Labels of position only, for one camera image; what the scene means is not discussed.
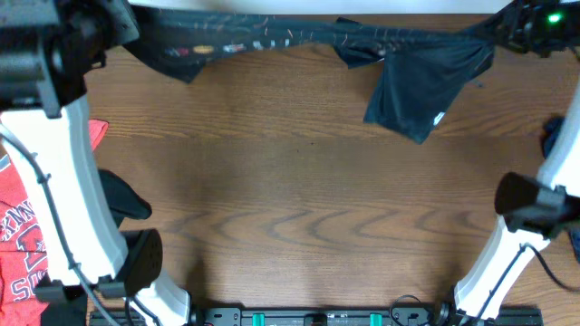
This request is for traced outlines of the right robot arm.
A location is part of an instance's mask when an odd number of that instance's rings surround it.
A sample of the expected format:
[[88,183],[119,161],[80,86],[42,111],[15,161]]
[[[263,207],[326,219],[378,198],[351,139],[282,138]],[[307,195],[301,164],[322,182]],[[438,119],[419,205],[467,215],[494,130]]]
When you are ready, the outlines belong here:
[[[577,51],[576,1],[513,1],[472,33],[514,53]],[[508,291],[533,258],[562,232],[579,226],[579,98],[535,177],[514,172],[499,182],[497,222],[467,275],[434,313],[434,325],[492,325]]]

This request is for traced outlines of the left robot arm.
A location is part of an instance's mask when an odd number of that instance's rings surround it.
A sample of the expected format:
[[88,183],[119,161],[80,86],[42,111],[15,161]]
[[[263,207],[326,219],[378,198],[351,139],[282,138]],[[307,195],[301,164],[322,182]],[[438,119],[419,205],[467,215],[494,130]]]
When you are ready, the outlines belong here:
[[149,325],[190,325],[189,293],[162,269],[158,231],[121,232],[92,154],[87,72],[137,40],[125,1],[1,4],[1,138],[42,230],[42,302],[122,298]]

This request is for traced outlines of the black orange-patterned jersey shirt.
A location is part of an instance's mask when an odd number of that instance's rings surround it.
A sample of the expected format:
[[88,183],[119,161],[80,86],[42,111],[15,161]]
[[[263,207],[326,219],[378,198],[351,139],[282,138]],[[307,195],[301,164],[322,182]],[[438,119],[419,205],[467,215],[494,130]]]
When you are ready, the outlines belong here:
[[186,83],[211,62],[309,43],[333,47],[348,68],[382,64],[364,115],[423,143],[464,86],[489,69],[495,47],[469,32],[445,33],[273,15],[136,6],[137,40],[125,49],[152,70]]

